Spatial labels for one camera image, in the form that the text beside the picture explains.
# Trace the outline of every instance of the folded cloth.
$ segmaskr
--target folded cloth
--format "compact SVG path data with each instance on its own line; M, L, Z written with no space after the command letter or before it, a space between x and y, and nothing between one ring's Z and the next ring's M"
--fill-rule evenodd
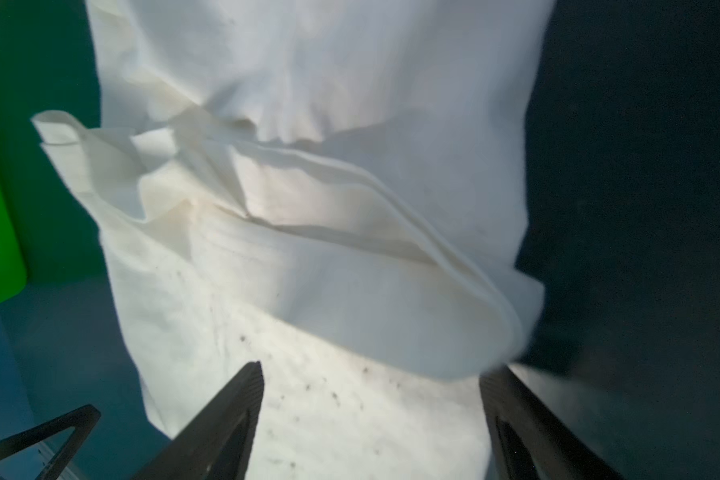
M89 0L102 128L34 123L157 428L261 360L248 478L484 475L474 375L544 294L513 263L550 7Z

